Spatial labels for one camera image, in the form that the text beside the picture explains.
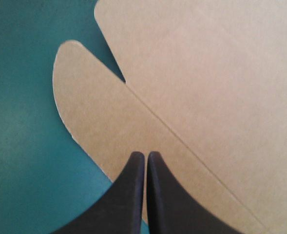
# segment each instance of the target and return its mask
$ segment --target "cardboard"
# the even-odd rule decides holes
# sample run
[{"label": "cardboard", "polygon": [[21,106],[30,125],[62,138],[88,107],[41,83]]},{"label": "cardboard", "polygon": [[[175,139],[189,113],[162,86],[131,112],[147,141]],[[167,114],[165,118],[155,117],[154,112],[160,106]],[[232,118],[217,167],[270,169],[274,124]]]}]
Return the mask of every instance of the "cardboard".
[{"label": "cardboard", "polygon": [[129,89],[287,233],[287,1],[100,0],[95,17]]},{"label": "cardboard", "polygon": [[[203,206],[245,233],[263,226],[135,94],[79,42],[58,50],[53,72],[57,109],[73,139],[115,180],[132,151],[162,152],[182,186]],[[144,200],[143,217],[147,216]]]}]

